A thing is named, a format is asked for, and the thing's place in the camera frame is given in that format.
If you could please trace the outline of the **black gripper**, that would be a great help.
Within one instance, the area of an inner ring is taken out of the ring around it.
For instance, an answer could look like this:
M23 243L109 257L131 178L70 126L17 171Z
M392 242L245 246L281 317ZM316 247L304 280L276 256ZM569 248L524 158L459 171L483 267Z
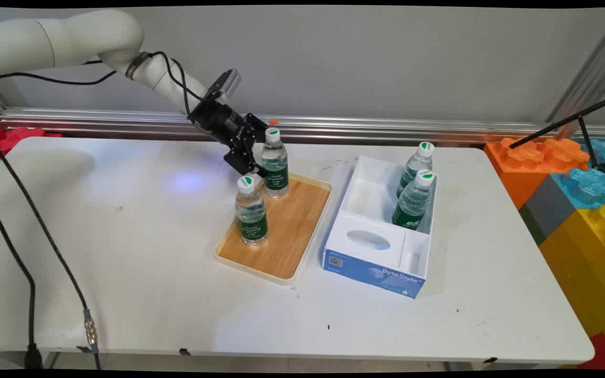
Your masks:
M192 110L192 122L220 144L229 147L223 159L240 175L257 174L262 179L268 172L254 158L255 139L265 139L269 125L252 113L246 118L229 105L217 100L200 102Z

